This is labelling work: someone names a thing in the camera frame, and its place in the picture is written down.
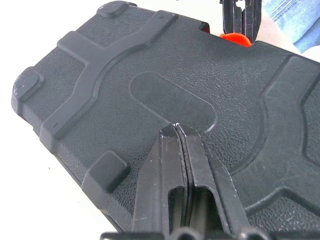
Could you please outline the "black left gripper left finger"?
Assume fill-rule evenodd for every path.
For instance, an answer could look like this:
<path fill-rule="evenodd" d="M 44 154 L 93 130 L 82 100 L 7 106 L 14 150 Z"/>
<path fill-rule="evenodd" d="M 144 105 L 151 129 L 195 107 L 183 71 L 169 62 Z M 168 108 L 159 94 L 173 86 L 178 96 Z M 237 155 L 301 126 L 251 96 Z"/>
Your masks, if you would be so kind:
<path fill-rule="evenodd" d="M 138 175 L 132 219 L 133 232 L 169 236 L 185 217 L 187 177 L 175 125 L 158 132 Z"/>

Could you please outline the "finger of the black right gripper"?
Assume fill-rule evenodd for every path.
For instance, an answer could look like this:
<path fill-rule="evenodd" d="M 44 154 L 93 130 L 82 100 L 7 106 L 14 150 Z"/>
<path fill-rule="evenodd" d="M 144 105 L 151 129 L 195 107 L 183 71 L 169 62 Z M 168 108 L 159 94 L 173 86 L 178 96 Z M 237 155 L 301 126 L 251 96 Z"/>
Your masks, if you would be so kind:
<path fill-rule="evenodd" d="M 225 34 L 243 33 L 243 10 L 237 6 L 238 0 L 221 0 L 223 31 Z"/>
<path fill-rule="evenodd" d="M 242 34 L 251 42 L 257 39 L 262 21 L 262 0 L 244 0 L 242 11 Z"/>

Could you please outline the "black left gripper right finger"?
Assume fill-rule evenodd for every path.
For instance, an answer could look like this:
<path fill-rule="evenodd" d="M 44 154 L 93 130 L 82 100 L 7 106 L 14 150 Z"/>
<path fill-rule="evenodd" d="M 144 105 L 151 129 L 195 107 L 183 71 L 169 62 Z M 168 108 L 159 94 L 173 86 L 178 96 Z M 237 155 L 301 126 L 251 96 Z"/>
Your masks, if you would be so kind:
<path fill-rule="evenodd" d="M 230 173 L 193 128 L 177 124 L 188 179 L 185 224 L 198 233 L 238 236 L 250 226 Z"/>

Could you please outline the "orange case latch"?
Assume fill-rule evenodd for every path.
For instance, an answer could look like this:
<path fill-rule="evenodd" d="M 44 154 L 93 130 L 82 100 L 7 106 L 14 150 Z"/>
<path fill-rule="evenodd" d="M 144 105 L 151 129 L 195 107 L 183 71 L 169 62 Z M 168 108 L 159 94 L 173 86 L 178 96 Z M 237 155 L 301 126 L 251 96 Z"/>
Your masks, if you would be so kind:
<path fill-rule="evenodd" d="M 219 37 L 247 48 L 252 45 L 251 41 L 241 33 L 223 33 Z"/>

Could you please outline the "black plastic tool case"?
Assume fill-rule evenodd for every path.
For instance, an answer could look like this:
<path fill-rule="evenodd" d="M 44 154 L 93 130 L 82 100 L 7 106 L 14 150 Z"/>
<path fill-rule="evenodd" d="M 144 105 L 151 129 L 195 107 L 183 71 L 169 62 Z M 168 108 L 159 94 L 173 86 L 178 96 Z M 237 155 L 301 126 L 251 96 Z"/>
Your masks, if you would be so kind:
<path fill-rule="evenodd" d="M 320 237 L 320 63 L 127 1 L 101 6 L 16 79 L 15 113 L 122 232 L 160 130 L 195 129 L 250 227 Z"/>

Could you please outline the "person in blue jeans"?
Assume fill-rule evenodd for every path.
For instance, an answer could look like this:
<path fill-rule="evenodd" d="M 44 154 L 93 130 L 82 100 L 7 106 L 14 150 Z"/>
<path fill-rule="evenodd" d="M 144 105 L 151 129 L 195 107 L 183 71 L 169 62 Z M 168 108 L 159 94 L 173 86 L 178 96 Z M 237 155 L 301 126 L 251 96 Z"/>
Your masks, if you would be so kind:
<path fill-rule="evenodd" d="M 262 8 L 300 53 L 320 46 L 320 0 L 262 0 Z"/>

